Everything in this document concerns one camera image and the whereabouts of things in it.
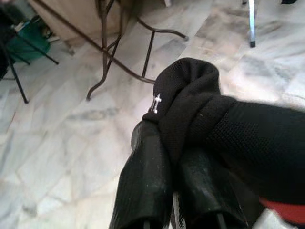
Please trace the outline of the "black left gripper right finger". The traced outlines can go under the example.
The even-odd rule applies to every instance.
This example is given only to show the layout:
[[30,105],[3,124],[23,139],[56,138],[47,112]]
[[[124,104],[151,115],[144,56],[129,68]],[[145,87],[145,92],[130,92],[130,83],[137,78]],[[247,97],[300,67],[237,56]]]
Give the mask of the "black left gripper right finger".
[[228,174],[207,152],[187,149],[177,166],[176,227],[178,229],[246,229]]

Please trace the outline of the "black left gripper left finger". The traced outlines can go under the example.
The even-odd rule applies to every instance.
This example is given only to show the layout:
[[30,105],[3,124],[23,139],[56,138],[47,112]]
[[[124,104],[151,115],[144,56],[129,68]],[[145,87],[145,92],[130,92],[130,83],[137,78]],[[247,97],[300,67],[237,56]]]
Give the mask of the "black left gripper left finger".
[[131,148],[120,174],[109,227],[166,229],[172,212],[173,180],[157,125],[139,122],[132,132]]

